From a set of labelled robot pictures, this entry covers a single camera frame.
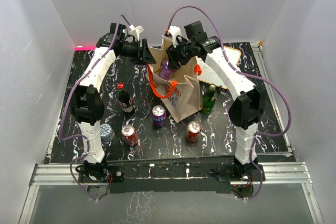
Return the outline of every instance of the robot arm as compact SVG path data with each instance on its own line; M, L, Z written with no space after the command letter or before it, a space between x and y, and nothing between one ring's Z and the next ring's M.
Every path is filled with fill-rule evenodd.
M116 54L132 57L131 61L134 64L156 63L149 52L146 39L142 40L142 45L140 43L142 26L131 25L129 36L126 36L126 27L119 25L113 49L106 54L112 42L115 28L116 24L112 23L110 33L99 39L93 58L82 76L88 75L76 87L75 95L72 96L70 102L71 113L75 116L82 135L87 138L87 140L83 139L84 150L88 153L83 160L86 175L95 180L105 177L100 165L105 153L100 139L100 120L104 114L104 104L100 98L99 90L106 73L116 60ZM127 37L133 37L133 41L126 41Z
M178 27L171 26L168 30L168 35L173 40L173 44L166 50L169 58L168 66L179 69L187 64L190 58L198 56L213 68L227 85L234 100L229 109L229 117L236 126L235 169L237 173L244 174L253 168L249 153L264 111L266 89L264 86L256 87L228 65L220 48L221 42L215 36L208 38L201 22L194 22L184 28L189 40L181 36L181 30ZM252 160L256 157L255 147L253 147Z

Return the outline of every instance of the dark bottle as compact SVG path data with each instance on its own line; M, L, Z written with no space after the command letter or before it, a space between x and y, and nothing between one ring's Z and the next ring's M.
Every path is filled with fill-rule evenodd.
M210 84L209 90L202 97L201 108L204 113L210 113L216 102L216 85Z
M124 111L124 113L126 115L133 115L135 113L135 109L133 107L133 99L131 97L131 95L129 94L129 92L127 92L125 89L124 89L124 84L123 83L118 83L117 85L118 87L118 101L119 101L119 104L122 108L122 110Z

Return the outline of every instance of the black platform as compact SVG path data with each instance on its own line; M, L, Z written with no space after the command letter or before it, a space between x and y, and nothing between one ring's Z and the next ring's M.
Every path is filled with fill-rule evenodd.
M230 43L226 46L239 49L242 52L239 62L241 71L260 76L250 43ZM82 75L92 56L93 51L75 52L69 83L74 83ZM233 101L227 90L219 90L211 114L197 112L182 122L176 123L167 111L166 126L157 129L152 125L151 109L155 105L162 105L162 102L151 91L145 73L145 66L134 66L129 59L122 57L111 66L103 81L100 93L106 109L101 123L109 123L115 131L114 140L103 144L108 161L234 155L236 149L235 128L229 121L227 114ZM134 94L136 113L132 118L124 116L116 99L118 82L123 82L125 89L131 95ZM204 83L200 83L200 86L202 93L208 88L208 85ZM195 144L187 142L184 138L186 126L190 121L200 121L203 127L202 134ZM140 137L139 145L134 148L125 145L121 137L121 128L127 123L135 126ZM280 126L269 97L266 100L265 113L259 124L259 130L269 133L280 132ZM63 136L78 133L79 127L75 123L74 117L68 112ZM51 160L46 158L45 163L70 163L74 157L83 153L82 139L61 143L57 134L58 132L55 136ZM288 149L283 137L270 139L266 136L259 136L256 151L257 153L273 153L287 152Z

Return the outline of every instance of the brown paper bag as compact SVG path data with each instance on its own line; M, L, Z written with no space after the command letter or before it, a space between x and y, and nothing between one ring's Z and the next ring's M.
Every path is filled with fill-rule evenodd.
M163 36L160 49L149 48L156 64L148 64L146 77L150 81L154 94L162 99L174 120L179 122L201 109L200 85L197 80L197 74L201 74L201 68L193 57L177 70L170 80L161 79L159 77L161 64L168 59L166 48L172 43L169 38Z

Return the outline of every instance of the green bottle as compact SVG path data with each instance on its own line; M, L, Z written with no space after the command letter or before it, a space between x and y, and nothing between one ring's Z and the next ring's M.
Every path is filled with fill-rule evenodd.
M202 97L202 111L204 113L210 113L216 102L216 85L210 84L209 90L206 91Z

